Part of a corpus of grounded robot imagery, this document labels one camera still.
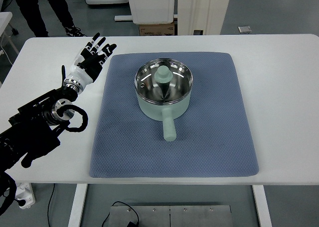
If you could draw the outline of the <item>white robotic hand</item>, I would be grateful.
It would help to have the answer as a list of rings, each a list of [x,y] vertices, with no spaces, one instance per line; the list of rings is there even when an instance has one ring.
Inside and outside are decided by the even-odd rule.
[[[66,76],[65,66],[62,65],[62,86],[82,93],[87,85],[95,82],[102,71],[102,65],[117,48],[116,44],[105,43],[106,37],[96,33],[83,49],[83,56],[78,55],[70,67],[70,74]]]

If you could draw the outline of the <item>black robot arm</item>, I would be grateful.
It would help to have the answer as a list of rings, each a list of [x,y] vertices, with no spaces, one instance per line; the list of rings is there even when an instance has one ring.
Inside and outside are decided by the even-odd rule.
[[[9,129],[0,135],[0,194],[6,191],[0,207],[3,214],[15,201],[17,186],[6,171],[18,161],[28,168],[32,161],[47,155],[60,145],[63,131],[82,132],[88,125],[88,115],[74,101],[87,85],[96,81],[103,64],[113,54],[116,44],[105,43],[95,34],[74,60],[69,75],[61,68],[62,83],[31,102],[18,108],[8,121]]]

